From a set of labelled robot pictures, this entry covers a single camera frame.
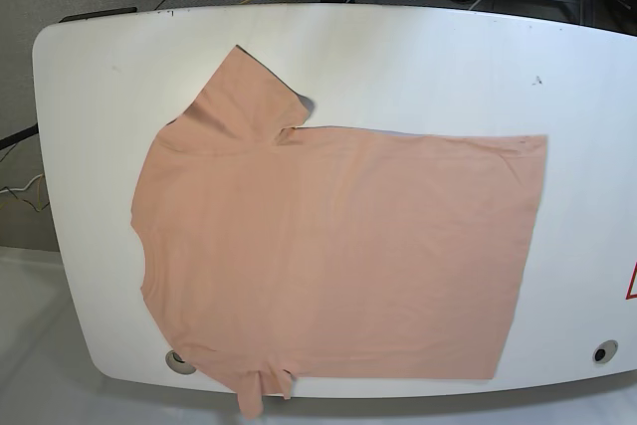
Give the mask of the peach pink T-shirt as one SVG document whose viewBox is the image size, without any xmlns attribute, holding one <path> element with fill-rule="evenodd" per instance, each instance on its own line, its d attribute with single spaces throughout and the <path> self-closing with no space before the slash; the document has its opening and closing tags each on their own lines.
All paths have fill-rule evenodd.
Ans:
<svg viewBox="0 0 637 425">
<path fill-rule="evenodd" d="M 309 127 L 241 48 L 155 137 L 131 205 L 143 300 L 254 418 L 301 377 L 494 378 L 547 139 Z"/>
</svg>

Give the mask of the red warning triangle sticker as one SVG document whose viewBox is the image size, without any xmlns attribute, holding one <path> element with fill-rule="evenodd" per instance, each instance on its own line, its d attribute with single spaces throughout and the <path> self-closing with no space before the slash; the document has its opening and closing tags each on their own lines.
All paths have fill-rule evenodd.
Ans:
<svg viewBox="0 0 637 425">
<path fill-rule="evenodd" d="M 631 276 L 629 287 L 628 287 L 628 290 L 627 290 L 627 293 L 626 293 L 626 300 L 631 300 L 631 299 L 636 299 L 637 298 L 636 277 L 637 277 L 637 264 L 635 265 L 635 267 L 633 269 L 633 273 L 632 273 L 632 276 Z"/>
</svg>

